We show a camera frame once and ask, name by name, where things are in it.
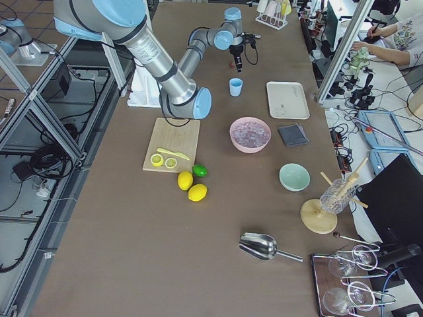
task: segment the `cutting board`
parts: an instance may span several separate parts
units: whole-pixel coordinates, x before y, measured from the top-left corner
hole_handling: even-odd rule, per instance
[[[181,125],[183,120],[168,119],[172,124]],[[191,120],[183,127],[174,127],[164,118],[157,118],[151,134],[147,153],[145,154],[143,170],[154,172],[179,173],[183,170],[191,170],[196,160],[198,132],[200,131],[200,121]],[[157,153],[157,148],[161,147],[172,152],[181,152],[188,155],[190,160],[185,160],[170,154],[160,153],[164,160],[174,157],[178,164],[174,168],[167,168],[165,165],[153,166],[150,157]]]

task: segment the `blue cup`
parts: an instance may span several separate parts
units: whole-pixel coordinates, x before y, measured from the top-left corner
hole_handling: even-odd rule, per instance
[[[231,96],[238,97],[241,94],[241,89],[243,88],[243,80],[240,78],[232,78],[229,81],[229,92]]]

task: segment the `metal scoop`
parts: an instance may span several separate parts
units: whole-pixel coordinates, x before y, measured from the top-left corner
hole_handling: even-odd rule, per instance
[[[301,256],[278,250],[276,240],[267,234],[246,232],[239,239],[239,248],[260,260],[271,260],[279,254],[295,261],[303,261]]]

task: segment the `bowl of ice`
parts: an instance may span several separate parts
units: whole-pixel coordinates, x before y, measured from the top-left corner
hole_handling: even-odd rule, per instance
[[[235,120],[229,128],[229,134],[234,147],[244,153],[263,150],[272,135],[266,122],[254,117]]]

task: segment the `person's arm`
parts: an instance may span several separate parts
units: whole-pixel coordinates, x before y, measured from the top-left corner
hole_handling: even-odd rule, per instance
[[[367,51],[371,55],[375,55],[380,59],[385,61],[392,61],[397,65],[408,65],[410,64],[410,53],[407,51],[393,50],[391,48],[382,48],[381,46],[368,44],[364,42],[354,42],[352,44],[353,50],[359,50],[362,47],[367,47]]]
[[[370,38],[372,38],[374,36],[382,36],[382,37],[386,38],[387,36],[394,34],[397,30],[398,30],[398,23],[388,25],[384,28],[378,28],[375,25],[375,26],[372,26],[368,30],[367,36],[369,36]]]

